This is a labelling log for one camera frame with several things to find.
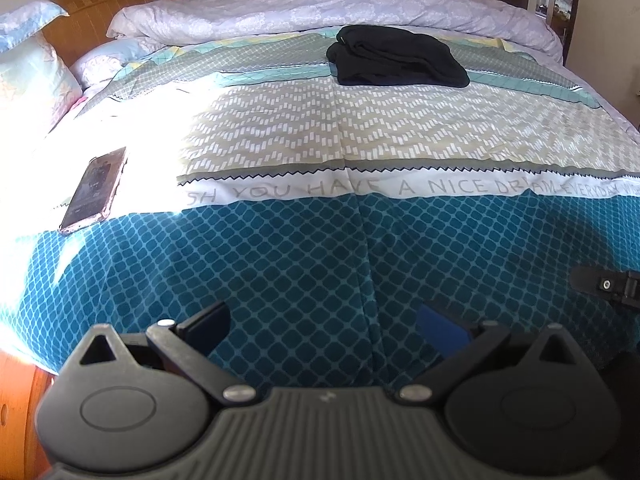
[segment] black garment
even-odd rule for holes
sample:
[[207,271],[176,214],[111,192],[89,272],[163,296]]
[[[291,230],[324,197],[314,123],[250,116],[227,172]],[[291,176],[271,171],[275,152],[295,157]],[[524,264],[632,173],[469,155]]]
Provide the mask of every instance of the black garment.
[[377,25],[347,25],[326,51],[342,85],[429,84],[464,88],[469,76],[449,47],[426,34]]

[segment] headboard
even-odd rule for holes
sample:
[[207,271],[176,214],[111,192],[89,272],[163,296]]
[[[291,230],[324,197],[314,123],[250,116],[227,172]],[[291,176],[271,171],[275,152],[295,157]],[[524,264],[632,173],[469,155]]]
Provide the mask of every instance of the headboard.
[[111,41],[106,37],[111,19],[123,7],[146,4],[151,0],[52,0],[69,13],[43,29],[67,66],[91,49]]

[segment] patterned bed sheet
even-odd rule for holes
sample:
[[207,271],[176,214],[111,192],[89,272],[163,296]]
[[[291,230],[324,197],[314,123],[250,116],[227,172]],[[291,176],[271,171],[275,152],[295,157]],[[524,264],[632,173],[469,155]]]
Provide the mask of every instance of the patterned bed sheet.
[[[336,31],[171,47],[89,100],[41,154],[72,140],[71,169],[26,172],[12,199],[35,220],[1,239],[3,345],[57,371],[92,324],[138,332],[225,300],[210,359],[262,390],[409,382],[436,359],[423,301],[560,322],[597,366],[634,348],[631,313],[568,286],[574,265],[640,267],[640,146],[602,100],[451,38],[466,89],[341,87],[322,57]],[[112,218],[61,237],[87,154],[122,141]]]

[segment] pillowcase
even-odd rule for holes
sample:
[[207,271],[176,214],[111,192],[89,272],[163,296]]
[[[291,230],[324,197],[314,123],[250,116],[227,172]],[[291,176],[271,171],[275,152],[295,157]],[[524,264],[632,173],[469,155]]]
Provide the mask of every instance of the pillowcase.
[[53,2],[31,2],[0,14],[0,54],[21,44],[58,16],[68,14]]
[[33,151],[81,95],[41,32],[0,54],[0,153]]
[[71,67],[82,89],[109,81],[127,63],[142,59],[165,45],[151,38],[113,40],[84,54]]

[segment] blue lattice pattern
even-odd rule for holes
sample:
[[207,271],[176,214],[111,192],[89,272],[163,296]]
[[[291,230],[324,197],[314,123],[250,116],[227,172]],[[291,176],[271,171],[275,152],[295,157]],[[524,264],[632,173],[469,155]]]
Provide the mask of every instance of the blue lattice pattern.
[[399,387],[434,361],[415,313],[427,301],[515,331],[564,324],[597,366],[638,341],[635,317],[568,287],[576,264],[640,268],[640,199],[412,198],[238,202],[131,214],[29,251],[19,304],[0,305],[59,369],[97,322],[140,332],[216,300],[232,313],[210,357],[265,389]]

